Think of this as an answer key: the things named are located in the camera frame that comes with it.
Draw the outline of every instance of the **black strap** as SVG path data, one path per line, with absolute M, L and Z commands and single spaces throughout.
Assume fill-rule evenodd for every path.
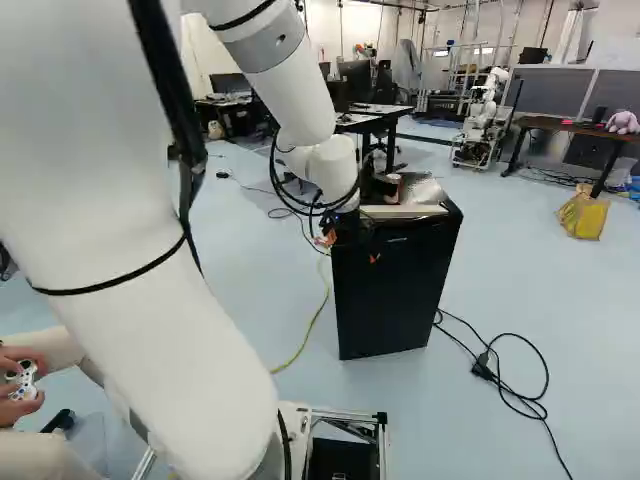
M 74 295 L 85 295 L 87 293 L 95 293 L 99 292 L 100 290 L 106 290 L 107 288 L 117 287 L 118 285 L 122 285 L 125 282 L 138 278 L 145 273 L 153 270 L 154 268 L 162 265 L 164 262 L 169 260 L 169 258 L 175 255 L 178 250 L 180 250 L 180 247 L 182 247 L 186 239 L 187 235 L 182 235 L 180 237 L 180 240 L 178 240 L 178 243 L 171 247 L 171 249 L 167 253 L 165 253 L 161 257 L 156 258 L 153 262 L 148 263 L 144 267 L 134 270 L 131 273 L 126 273 L 120 277 L 107 280 L 106 282 L 96 283 L 88 287 L 69 288 L 63 290 L 49 290 L 48 288 L 35 287 L 31 285 L 31 283 L 29 284 L 31 285 L 31 288 L 33 288 L 36 292 L 42 293 L 43 295 L 48 295 L 50 297 L 71 297 Z
M 265 0 L 264 2 L 262 2 L 260 5 L 258 5 L 256 8 L 251 10 L 246 15 L 238 17 L 235 20 L 231 20 L 230 22 L 222 23 L 220 25 L 209 25 L 209 28 L 211 30 L 213 30 L 214 32 L 222 32 L 224 30 L 230 30 L 230 29 L 232 29 L 234 27 L 238 27 L 238 26 L 242 25 L 243 23 L 248 22 L 253 17 L 261 14 L 262 12 L 264 12 L 267 8 L 269 8 L 272 4 L 274 4 L 275 1 L 276 0 Z

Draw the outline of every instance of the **person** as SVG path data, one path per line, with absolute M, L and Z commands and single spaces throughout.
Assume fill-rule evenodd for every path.
M 100 386 L 104 378 L 66 328 L 3 337 L 0 343 L 0 479 L 103 480 L 67 444 L 64 435 L 19 432 L 15 423 L 37 412 L 46 399 L 39 390 L 34 400 L 8 398 L 16 388 L 6 383 L 6 371 L 20 371 L 20 360 L 31 359 L 38 378 L 78 366 Z

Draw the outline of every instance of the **human hand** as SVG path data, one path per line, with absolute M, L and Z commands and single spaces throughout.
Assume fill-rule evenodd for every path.
M 33 400 L 10 400 L 9 395 L 18 390 L 19 385 L 0 385 L 0 428 L 12 427 L 25 415 L 37 412 L 45 400 L 43 391 Z
M 48 373 L 47 361 L 42 353 L 28 347 L 0 347 L 0 370 L 20 373 L 23 368 L 18 363 L 20 360 L 33 360 L 38 367 L 37 378 L 42 378 Z

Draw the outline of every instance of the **black box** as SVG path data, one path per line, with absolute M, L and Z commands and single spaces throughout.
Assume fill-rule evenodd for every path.
M 332 248 L 341 360 L 427 345 L 463 219 L 441 205 L 447 214 L 378 221 Z

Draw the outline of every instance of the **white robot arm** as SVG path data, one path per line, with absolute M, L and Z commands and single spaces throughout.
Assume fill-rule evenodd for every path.
M 277 395 L 176 218 L 161 89 L 131 19 L 151 3 L 3 9 L 0 241 L 181 478 L 246 479 L 278 431 Z M 177 19 L 178 1 L 163 3 Z M 330 197 L 348 192 L 353 145 L 333 136 L 335 114 L 292 2 L 197 9 L 282 126 L 281 145 L 296 147 L 291 169 Z
M 280 124 L 279 157 L 299 178 L 316 184 L 326 201 L 353 187 L 353 142 L 333 135 L 329 92 L 291 0 L 190 0 Z

